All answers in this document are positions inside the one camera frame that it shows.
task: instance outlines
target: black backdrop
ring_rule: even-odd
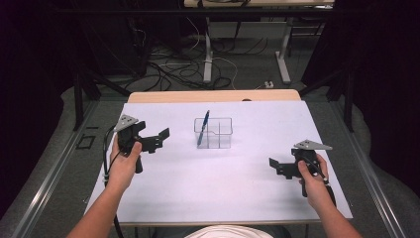
[[[0,2],[0,216],[27,181],[62,112],[71,75],[36,1]]]
[[[367,14],[327,22],[302,81],[312,85],[356,57],[354,102],[370,129],[370,158],[420,196],[417,2],[337,0],[335,8]],[[328,85],[342,87],[339,79]]]

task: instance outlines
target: clear plastic container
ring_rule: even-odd
[[[231,148],[232,118],[209,118],[202,131],[204,118],[194,120],[194,132],[198,149]]]

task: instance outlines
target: white shirt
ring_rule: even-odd
[[[215,225],[198,230],[185,238],[273,238],[269,234],[246,226]]]

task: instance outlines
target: white paper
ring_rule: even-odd
[[[230,149],[197,149],[194,119],[231,117]],[[247,223],[319,221],[297,178],[285,179],[268,158],[294,163],[290,149],[305,139],[322,143],[304,101],[126,103],[122,114],[146,121],[142,137],[169,128],[154,154],[142,153],[144,171],[126,190],[121,223]],[[353,218],[325,151],[337,206]],[[86,210],[103,190],[102,176]]]

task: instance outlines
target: blue pen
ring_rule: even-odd
[[[203,126],[201,127],[200,137],[198,137],[197,146],[201,145],[201,140],[203,140],[204,129],[206,128],[207,121],[209,120],[210,110],[207,111],[206,116],[204,117]]]

